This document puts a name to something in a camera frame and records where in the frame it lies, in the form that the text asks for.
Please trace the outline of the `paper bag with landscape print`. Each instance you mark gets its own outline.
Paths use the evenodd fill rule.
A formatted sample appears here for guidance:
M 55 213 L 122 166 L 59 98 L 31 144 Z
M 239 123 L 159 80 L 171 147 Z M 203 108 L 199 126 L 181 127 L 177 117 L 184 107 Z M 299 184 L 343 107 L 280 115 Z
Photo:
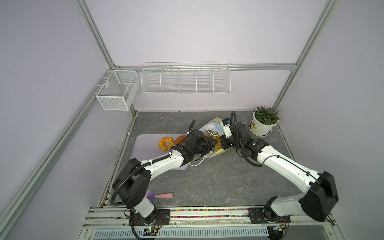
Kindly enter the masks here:
M 199 159 L 189 163 L 191 167 L 197 167 L 205 159 L 217 157 L 219 155 L 226 153 L 229 150 L 229 149 L 224 150 L 222 148 L 221 136 L 225 136 L 225 132 L 224 132 L 224 127 L 221 124 L 222 124 L 222 119 L 219 117 L 216 117 L 200 128 L 200 131 L 203 132 L 206 137 L 209 137 L 210 139 L 217 141 L 217 143 L 214 145 L 214 149 L 209 154 L 203 157 L 200 157 Z

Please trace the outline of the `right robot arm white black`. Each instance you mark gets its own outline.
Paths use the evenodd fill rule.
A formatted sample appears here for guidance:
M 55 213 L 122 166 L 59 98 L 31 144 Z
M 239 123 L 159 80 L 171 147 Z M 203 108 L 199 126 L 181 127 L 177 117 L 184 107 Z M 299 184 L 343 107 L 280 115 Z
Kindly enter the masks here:
M 301 193 L 290 197 L 272 197 L 263 208 L 266 221 L 291 215 L 307 215 L 318 222 L 325 222 L 339 201 L 335 178 L 332 174 L 306 168 L 282 155 L 262 139 L 253 139 L 242 123 L 235 120 L 221 121 L 224 135 L 222 148 L 234 148 L 239 156 L 255 167 L 269 167 L 291 183 Z

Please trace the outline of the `fake braided ring bread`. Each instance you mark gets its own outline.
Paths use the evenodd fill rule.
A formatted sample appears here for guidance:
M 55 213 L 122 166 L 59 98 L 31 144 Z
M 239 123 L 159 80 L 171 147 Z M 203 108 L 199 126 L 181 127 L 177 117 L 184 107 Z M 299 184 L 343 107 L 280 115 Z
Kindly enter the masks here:
M 163 151 L 169 151 L 175 145 L 175 141 L 171 137 L 164 137 L 159 141 L 159 148 Z

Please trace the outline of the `round orange fake bun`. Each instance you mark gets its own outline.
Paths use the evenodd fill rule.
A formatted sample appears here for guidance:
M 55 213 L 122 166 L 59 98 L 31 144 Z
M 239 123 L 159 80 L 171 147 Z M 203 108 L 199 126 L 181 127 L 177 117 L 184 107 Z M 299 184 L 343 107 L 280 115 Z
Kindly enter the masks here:
M 187 135 L 177 137 L 175 140 L 175 145 L 184 143 L 187 140 L 187 137 L 188 137 Z

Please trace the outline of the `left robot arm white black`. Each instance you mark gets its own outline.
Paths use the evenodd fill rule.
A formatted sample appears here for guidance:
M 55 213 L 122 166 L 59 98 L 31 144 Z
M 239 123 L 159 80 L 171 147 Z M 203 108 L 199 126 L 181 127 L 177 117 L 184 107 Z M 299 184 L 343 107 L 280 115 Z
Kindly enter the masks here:
M 151 180 L 211 154 L 217 143 L 203 132 L 192 130 L 163 156 L 145 161 L 129 160 L 113 183 L 110 205 L 124 205 L 131 216 L 138 215 L 145 225 L 153 224 L 160 214 L 146 196 Z

